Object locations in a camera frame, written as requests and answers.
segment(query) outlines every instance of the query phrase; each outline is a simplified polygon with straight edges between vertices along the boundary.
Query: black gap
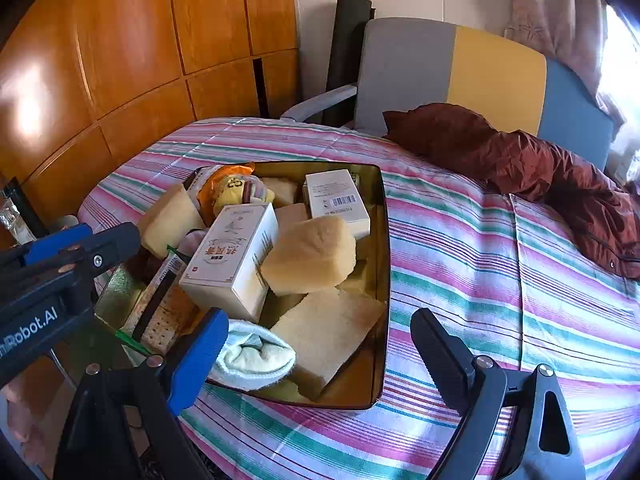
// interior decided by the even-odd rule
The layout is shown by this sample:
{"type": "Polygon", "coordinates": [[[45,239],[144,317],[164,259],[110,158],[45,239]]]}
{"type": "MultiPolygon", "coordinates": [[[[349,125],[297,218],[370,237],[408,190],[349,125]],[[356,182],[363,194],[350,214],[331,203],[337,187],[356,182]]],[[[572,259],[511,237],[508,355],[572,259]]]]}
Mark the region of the black gap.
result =
{"type": "Polygon", "coordinates": [[[547,392],[545,395],[539,445],[542,451],[569,454],[569,438],[566,435],[558,398],[553,392],[547,392]]]}
{"type": "Polygon", "coordinates": [[[269,103],[267,102],[267,89],[264,85],[264,72],[262,70],[262,59],[254,59],[255,91],[258,94],[258,108],[260,117],[270,119],[269,103]]]}

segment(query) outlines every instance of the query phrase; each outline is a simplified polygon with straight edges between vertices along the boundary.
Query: screw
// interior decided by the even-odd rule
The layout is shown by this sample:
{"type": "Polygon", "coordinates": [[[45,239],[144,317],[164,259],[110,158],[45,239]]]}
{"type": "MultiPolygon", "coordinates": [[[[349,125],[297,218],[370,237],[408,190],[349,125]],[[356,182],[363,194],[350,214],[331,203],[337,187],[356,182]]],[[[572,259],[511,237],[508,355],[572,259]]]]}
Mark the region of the screw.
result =
{"type": "Polygon", "coordinates": [[[149,368],[159,368],[164,363],[164,359],[161,355],[152,355],[146,358],[146,365],[149,368]]]}
{"type": "Polygon", "coordinates": [[[488,355],[479,355],[476,357],[476,363],[481,368],[492,368],[494,366],[494,360],[491,359],[488,355]]]}
{"type": "Polygon", "coordinates": [[[551,377],[554,374],[554,369],[549,365],[542,364],[538,367],[538,370],[540,370],[540,373],[545,377],[551,377]]]}
{"type": "Polygon", "coordinates": [[[84,369],[84,373],[87,375],[96,375],[100,371],[100,365],[98,363],[91,363],[84,369]]]}
{"type": "Polygon", "coordinates": [[[76,264],[66,264],[58,269],[59,274],[64,274],[65,272],[69,272],[76,268],[76,264]]]}

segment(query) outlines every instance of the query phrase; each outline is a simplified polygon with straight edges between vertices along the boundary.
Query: tablecloth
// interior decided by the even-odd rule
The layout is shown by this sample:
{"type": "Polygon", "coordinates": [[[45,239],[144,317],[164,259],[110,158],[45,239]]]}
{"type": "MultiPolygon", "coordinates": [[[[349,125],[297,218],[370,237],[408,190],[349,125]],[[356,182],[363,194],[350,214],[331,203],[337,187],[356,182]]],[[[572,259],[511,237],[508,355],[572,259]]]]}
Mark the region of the tablecloth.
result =
{"type": "MultiPolygon", "coordinates": [[[[364,412],[312,410],[206,385],[180,417],[197,445],[235,479],[425,478],[459,421],[409,334],[411,314],[428,306],[475,354],[523,370],[551,364],[587,478],[606,478],[640,425],[640,291],[585,259],[548,206],[352,130],[227,118],[185,126],[135,156],[92,190],[79,219],[94,231],[136,222],[207,164],[313,159],[383,173],[392,280],[382,398],[364,412]]],[[[478,478],[494,471],[509,419],[504,409],[478,478]]]]}

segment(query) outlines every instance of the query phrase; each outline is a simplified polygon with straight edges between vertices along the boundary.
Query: chair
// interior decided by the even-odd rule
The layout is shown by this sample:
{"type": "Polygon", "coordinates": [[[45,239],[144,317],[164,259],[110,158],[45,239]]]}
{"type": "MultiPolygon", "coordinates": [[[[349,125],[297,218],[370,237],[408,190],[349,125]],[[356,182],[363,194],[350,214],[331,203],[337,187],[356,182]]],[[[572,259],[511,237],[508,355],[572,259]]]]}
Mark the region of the chair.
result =
{"type": "Polygon", "coordinates": [[[356,96],[353,127],[384,136],[382,112],[433,102],[470,108],[501,131],[521,129],[604,168],[613,121],[567,67],[482,30],[419,18],[367,23],[360,75],[297,104],[284,120],[304,121],[356,96]]]}

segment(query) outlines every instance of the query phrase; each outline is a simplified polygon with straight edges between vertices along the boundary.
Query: rolled towel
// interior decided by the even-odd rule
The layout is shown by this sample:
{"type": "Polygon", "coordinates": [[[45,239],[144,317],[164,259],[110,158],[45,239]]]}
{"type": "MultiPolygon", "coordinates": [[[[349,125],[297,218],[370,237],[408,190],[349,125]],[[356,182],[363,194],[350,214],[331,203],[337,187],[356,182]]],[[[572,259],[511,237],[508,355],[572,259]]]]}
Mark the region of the rolled towel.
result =
{"type": "Polygon", "coordinates": [[[229,334],[213,368],[212,379],[248,392],[286,377],[296,352],[282,339],[249,321],[229,320],[229,334]]]}

